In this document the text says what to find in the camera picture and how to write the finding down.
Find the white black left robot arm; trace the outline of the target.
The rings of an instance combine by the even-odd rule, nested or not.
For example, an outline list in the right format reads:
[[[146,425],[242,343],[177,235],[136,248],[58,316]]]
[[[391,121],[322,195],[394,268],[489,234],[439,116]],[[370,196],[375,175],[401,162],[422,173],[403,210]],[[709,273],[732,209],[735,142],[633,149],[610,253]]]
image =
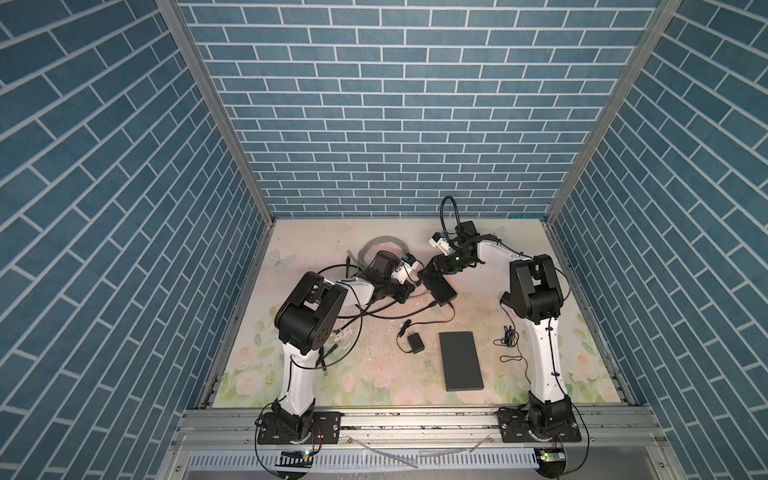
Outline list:
[[[365,314],[373,303],[387,297],[405,302],[416,288],[419,264],[410,253],[399,257],[384,250],[350,278],[333,280],[318,272],[302,276],[274,318],[284,356],[283,388],[273,408],[276,415],[296,422],[312,416],[313,371],[341,311],[355,307]]]

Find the black power adapter with cord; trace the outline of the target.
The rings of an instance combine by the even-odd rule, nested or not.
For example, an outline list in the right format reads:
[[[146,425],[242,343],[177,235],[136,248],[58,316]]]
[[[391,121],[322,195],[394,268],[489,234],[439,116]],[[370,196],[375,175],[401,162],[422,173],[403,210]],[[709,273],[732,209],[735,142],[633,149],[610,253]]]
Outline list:
[[[424,342],[418,332],[409,332],[415,326],[430,326],[430,325],[442,325],[451,323],[456,316],[455,306],[449,302],[447,306],[450,308],[450,316],[445,319],[430,320],[430,321],[413,321],[411,318],[407,318],[400,327],[396,335],[396,345],[404,354],[418,354],[421,353],[424,348]]]

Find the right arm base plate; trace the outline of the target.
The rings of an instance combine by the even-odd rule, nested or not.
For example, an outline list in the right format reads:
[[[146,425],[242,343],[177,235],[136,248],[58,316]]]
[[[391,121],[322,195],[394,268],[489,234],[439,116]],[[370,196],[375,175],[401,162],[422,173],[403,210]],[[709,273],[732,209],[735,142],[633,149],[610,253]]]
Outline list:
[[[572,413],[546,415],[533,409],[502,407],[495,412],[504,443],[578,443],[582,434]]]

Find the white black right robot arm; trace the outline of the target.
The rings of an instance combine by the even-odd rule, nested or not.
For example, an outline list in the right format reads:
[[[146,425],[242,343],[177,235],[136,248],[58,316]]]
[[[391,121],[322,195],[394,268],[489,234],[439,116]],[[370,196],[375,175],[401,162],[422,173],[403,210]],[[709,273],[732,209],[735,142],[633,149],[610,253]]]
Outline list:
[[[557,346],[557,319],[565,297],[559,283],[559,269],[546,254],[530,256],[505,245],[492,234],[479,234],[471,221],[457,225],[456,233],[436,232],[429,245],[439,251],[418,272],[418,278],[434,299],[443,305],[456,297],[447,282],[467,268],[479,265],[499,267],[509,274],[509,289],[500,303],[526,321],[531,348],[529,365],[530,420],[542,426],[570,423],[572,401],[561,379]]]

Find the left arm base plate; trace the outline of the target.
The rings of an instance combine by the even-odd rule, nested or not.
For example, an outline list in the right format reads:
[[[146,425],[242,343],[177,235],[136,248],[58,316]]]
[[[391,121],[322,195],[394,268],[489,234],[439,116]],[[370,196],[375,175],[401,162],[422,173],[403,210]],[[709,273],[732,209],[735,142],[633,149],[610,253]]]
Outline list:
[[[313,411],[302,416],[268,411],[261,417],[256,440],[260,445],[304,444],[315,436],[316,443],[337,444],[342,414]]]

